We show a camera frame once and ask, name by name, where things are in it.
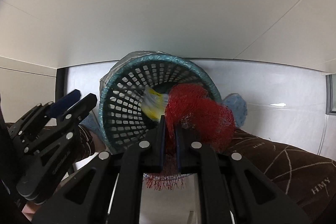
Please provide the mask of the red mesh net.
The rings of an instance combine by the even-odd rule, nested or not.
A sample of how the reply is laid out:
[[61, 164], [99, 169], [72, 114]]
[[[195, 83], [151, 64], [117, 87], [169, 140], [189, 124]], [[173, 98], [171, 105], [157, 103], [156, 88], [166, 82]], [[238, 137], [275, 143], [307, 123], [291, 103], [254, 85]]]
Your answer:
[[196, 141], [223, 152], [230, 144], [235, 119], [232, 111], [210, 98], [210, 94], [199, 84], [177, 84], [168, 93], [165, 110], [167, 126], [165, 165], [159, 174], [148, 174], [146, 186], [154, 190], [183, 187], [183, 176], [178, 173], [175, 131], [185, 129]]

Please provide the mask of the teal mesh trash bin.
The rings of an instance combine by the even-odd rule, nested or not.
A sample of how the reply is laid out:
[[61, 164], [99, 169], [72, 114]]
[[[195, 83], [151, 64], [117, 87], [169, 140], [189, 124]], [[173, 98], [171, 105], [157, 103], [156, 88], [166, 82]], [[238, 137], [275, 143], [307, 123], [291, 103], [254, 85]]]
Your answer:
[[124, 152], [155, 128], [178, 84], [198, 84], [221, 101], [212, 79], [192, 61], [156, 51], [131, 52], [118, 61], [100, 80], [100, 136], [108, 149]]

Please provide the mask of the brown patterned trouser leg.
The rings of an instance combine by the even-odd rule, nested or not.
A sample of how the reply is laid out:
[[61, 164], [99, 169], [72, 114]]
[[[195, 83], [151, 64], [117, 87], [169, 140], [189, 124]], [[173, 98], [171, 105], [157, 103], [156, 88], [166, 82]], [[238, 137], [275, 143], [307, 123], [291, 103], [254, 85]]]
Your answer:
[[308, 215], [312, 223], [336, 223], [335, 160], [235, 129], [227, 152], [238, 152]]

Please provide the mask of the yellow snack wrapper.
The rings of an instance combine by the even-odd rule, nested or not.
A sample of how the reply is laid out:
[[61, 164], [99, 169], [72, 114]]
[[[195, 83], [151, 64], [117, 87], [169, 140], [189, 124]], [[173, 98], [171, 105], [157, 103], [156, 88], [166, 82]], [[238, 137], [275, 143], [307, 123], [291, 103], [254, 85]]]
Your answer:
[[159, 122], [161, 116], [165, 114], [168, 100], [168, 94], [161, 94], [150, 87], [146, 87], [142, 98], [141, 110], [148, 118]]

